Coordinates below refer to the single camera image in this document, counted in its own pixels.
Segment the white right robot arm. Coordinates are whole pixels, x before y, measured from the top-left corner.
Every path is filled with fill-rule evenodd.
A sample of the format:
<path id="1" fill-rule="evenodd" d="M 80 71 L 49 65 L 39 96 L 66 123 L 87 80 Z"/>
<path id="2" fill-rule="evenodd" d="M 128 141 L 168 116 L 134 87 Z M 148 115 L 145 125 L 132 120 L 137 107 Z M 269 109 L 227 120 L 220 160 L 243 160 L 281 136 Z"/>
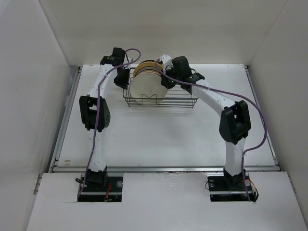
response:
<path id="1" fill-rule="evenodd" d="M 225 96 L 233 95 L 232 92 L 213 88 L 203 75 L 192 72 L 184 56 L 172 59 L 164 54 L 158 58 L 155 65 L 167 88 L 180 85 L 182 89 L 205 102 L 220 117 L 218 131 L 226 145 L 226 175 L 223 177 L 223 184 L 227 189 L 235 189 L 241 182 L 239 175 L 244 174 L 244 144 L 251 129 L 246 101 L 234 101 Z"/>

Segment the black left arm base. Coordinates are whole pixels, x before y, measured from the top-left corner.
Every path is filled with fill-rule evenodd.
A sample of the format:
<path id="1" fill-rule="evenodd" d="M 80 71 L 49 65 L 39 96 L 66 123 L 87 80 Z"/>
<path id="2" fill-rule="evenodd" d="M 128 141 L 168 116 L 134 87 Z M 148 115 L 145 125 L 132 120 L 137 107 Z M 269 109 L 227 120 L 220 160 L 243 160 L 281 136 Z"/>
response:
<path id="1" fill-rule="evenodd" d="M 75 181 L 79 184 L 77 201 L 78 202 L 121 202 L 124 184 L 123 175 L 109 175 L 107 170 L 92 171 Z"/>

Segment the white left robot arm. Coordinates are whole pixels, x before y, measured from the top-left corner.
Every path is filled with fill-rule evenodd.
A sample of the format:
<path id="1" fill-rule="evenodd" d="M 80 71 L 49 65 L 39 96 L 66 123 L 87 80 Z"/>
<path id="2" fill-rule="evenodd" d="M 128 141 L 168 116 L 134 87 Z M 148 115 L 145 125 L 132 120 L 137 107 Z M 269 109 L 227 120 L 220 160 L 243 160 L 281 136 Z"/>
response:
<path id="1" fill-rule="evenodd" d="M 121 88 L 128 86 L 130 66 L 135 62 L 128 57 L 128 51 L 131 49 L 113 48 L 111 55 L 104 56 L 94 85 L 88 94 L 79 98 L 82 124 L 91 141 L 86 173 L 103 172 L 107 166 L 103 153 L 103 137 L 111 115 L 105 97 L 111 83 Z"/>

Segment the yellow plate with drawing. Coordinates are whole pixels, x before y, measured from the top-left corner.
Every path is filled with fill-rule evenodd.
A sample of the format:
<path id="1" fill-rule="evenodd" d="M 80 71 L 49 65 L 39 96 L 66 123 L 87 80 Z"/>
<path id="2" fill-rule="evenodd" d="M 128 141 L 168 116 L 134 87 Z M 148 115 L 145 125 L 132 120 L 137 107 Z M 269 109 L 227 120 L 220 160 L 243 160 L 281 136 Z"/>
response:
<path id="1" fill-rule="evenodd" d="M 131 97 L 140 104 L 158 104 L 167 94 L 167 88 L 161 85 L 161 76 L 141 74 L 133 78 L 130 84 Z"/>

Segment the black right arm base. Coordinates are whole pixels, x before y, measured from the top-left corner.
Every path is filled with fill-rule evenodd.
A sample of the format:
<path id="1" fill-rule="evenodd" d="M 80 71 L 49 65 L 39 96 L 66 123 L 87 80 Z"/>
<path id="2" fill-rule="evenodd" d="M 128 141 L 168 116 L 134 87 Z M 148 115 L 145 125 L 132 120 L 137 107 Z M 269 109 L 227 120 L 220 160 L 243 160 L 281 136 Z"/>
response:
<path id="1" fill-rule="evenodd" d="M 256 202 L 259 198 L 247 172 L 233 177 L 226 171 L 208 174 L 205 187 L 211 202 Z"/>

